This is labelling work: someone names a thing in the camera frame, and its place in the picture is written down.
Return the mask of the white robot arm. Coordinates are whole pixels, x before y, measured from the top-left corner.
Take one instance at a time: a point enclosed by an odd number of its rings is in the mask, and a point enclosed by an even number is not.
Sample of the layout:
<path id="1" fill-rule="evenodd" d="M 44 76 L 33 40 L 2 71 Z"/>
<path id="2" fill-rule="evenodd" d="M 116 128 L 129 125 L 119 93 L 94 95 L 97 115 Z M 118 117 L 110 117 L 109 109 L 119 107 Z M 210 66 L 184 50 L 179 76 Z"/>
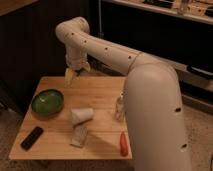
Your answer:
<path id="1" fill-rule="evenodd" d="M 67 65 L 88 69 L 92 56 L 126 76 L 124 113 L 135 171 L 192 171 L 176 71 L 148 53 L 90 34 L 83 17 L 55 29 L 66 47 Z"/>

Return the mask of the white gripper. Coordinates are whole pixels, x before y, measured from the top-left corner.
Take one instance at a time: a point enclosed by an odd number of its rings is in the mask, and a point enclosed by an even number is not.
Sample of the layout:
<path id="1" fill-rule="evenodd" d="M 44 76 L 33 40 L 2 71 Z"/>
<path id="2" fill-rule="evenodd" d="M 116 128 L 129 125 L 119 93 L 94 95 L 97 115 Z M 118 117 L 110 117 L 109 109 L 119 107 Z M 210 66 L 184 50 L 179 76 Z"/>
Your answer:
<path id="1" fill-rule="evenodd" d="M 91 67 L 87 61 L 87 54 L 77 50 L 70 50 L 65 55 L 66 64 L 69 68 L 65 71 L 65 85 L 70 86 L 72 80 L 77 76 L 75 71 L 84 69 L 90 72 Z"/>

